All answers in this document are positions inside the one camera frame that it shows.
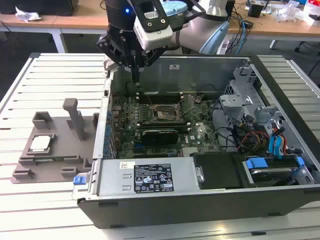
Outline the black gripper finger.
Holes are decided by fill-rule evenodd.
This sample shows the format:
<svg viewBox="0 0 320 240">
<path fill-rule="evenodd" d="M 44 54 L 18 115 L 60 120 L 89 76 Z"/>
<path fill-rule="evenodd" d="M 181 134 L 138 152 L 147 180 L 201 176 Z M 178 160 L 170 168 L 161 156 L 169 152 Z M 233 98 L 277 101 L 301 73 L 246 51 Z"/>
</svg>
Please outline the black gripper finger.
<svg viewBox="0 0 320 240">
<path fill-rule="evenodd" d="M 139 50 L 136 53 L 136 82 L 140 81 L 140 72 L 144 67 L 150 67 L 165 51 L 167 46 L 153 50 Z"/>
<path fill-rule="evenodd" d="M 114 36 L 103 34 L 98 39 L 97 47 L 114 63 L 123 66 L 127 72 L 130 72 L 131 80 L 136 84 L 137 66 L 130 43 L 130 38 L 125 34 Z"/>
</svg>

